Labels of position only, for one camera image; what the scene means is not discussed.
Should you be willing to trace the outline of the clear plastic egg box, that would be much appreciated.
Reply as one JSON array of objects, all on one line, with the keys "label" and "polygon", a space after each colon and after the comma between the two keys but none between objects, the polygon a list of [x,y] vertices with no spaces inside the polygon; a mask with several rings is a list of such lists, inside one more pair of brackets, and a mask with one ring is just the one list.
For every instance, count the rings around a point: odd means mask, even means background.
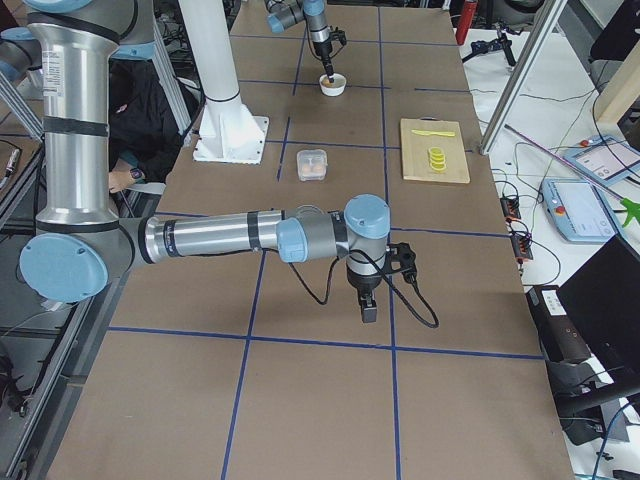
[{"label": "clear plastic egg box", "polygon": [[300,150],[296,155],[300,181],[322,181],[327,173],[327,153],[323,149]]}]

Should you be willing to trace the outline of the black computer box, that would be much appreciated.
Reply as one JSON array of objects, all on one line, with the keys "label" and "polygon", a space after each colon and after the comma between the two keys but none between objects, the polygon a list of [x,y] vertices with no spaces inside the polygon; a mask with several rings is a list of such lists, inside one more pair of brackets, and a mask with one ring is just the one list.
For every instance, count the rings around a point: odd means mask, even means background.
[{"label": "black computer box", "polygon": [[531,288],[527,302],[547,358],[639,371],[639,253],[610,238],[562,285]]}]

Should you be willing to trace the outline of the white round bowl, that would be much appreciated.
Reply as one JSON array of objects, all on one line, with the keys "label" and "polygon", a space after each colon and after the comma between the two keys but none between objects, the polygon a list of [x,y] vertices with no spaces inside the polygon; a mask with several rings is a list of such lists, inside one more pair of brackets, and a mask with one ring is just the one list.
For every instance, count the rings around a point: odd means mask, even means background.
[{"label": "white round bowl", "polygon": [[347,80],[343,75],[334,73],[334,82],[329,86],[322,83],[324,77],[326,77],[326,74],[323,74],[318,80],[320,90],[323,95],[328,97],[337,97],[344,93],[347,85]]}]

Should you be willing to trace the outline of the yellow plastic knife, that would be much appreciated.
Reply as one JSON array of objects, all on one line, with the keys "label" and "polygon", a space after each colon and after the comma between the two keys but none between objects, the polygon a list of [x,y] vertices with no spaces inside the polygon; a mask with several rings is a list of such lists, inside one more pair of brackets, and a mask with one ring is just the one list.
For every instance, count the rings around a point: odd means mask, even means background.
[{"label": "yellow plastic knife", "polygon": [[418,136],[438,136],[445,138],[453,138],[456,136],[454,131],[433,131],[433,130],[418,130],[411,129],[411,133]]}]

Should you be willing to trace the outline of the wooden cutting board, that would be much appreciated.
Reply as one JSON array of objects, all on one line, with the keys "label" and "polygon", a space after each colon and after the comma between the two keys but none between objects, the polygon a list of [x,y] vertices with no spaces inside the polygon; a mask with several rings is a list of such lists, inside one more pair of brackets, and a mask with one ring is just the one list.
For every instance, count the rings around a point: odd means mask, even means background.
[{"label": "wooden cutting board", "polygon": [[405,180],[470,183],[458,122],[402,118],[400,139]]}]

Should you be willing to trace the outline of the yellow lemon slices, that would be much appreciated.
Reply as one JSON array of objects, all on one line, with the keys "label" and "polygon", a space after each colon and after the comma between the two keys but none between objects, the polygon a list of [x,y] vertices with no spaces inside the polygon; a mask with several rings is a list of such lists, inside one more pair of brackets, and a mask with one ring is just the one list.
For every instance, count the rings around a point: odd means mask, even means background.
[{"label": "yellow lemon slices", "polygon": [[447,169],[447,160],[444,150],[440,147],[430,147],[428,149],[428,163],[434,172],[444,172]]}]

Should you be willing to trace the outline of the red cylinder bottle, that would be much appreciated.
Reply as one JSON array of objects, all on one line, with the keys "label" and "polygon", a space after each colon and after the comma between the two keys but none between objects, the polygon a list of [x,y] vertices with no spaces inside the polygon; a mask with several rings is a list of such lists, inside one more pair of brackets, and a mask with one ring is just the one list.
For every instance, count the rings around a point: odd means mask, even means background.
[{"label": "red cylinder bottle", "polygon": [[473,22],[477,8],[477,0],[465,0],[462,4],[459,20],[456,27],[456,43],[461,46],[465,43],[468,30]]}]

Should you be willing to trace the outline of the person in black clothes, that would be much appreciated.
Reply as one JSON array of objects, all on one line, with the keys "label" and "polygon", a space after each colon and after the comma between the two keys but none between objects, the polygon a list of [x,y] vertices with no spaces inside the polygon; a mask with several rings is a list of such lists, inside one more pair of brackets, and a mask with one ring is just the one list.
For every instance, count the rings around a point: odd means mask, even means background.
[{"label": "person in black clothes", "polygon": [[110,62],[109,127],[110,193],[166,181],[184,137],[151,62]]}]

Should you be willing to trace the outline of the blue teach pendant near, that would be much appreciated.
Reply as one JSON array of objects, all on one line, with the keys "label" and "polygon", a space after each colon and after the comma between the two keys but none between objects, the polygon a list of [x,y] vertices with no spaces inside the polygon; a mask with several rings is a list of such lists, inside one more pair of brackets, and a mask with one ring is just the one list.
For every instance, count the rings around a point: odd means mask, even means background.
[{"label": "blue teach pendant near", "polygon": [[627,240],[612,208],[584,180],[545,178],[541,183],[548,219],[567,241],[604,244],[613,236]]}]

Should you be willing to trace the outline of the blue teach pendant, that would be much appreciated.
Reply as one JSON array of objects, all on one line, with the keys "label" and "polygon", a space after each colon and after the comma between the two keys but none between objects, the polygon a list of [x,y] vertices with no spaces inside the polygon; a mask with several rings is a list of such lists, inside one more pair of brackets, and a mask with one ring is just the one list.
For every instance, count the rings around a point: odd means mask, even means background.
[{"label": "blue teach pendant", "polygon": [[590,178],[606,186],[629,178],[639,178],[639,151],[611,135],[587,139],[586,146],[576,145],[563,158]]},{"label": "blue teach pendant", "polygon": [[612,208],[584,180],[545,178],[541,183],[548,219],[567,241],[604,244],[613,236],[627,240]]}]

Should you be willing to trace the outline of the blue teach pendant far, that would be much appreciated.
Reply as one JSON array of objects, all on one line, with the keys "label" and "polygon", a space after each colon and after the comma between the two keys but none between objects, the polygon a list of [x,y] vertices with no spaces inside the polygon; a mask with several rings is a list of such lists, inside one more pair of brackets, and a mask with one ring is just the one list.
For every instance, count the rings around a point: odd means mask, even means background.
[{"label": "blue teach pendant far", "polygon": [[587,139],[586,146],[576,145],[563,158],[590,178],[606,186],[629,178],[639,178],[639,151],[611,135]]}]

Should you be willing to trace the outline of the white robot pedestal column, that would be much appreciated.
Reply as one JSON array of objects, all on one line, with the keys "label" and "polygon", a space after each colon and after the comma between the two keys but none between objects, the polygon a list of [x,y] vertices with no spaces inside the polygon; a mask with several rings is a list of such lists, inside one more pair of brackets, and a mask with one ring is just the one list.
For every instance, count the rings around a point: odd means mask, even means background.
[{"label": "white robot pedestal column", "polygon": [[184,0],[179,6],[205,100],[194,159],[260,163],[269,119],[254,116],[242,101],[223,3]]}]

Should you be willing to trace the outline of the aluminium frame post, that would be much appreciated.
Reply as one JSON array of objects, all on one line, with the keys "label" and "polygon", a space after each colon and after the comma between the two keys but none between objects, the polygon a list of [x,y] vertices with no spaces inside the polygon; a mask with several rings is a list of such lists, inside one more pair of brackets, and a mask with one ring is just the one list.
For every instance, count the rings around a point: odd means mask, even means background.
[{"label": "aluminium frame post", "polygon": [[566,4],[567,0],[548,0],[542,5],[540,14],[527,37],[516,66],[486,127],[479,146],[479,152],[482,155],[489,154],[500,130],[506,124],[509,112],[514,106],[531,68],[541,53],[547,37],[556,26]]}]

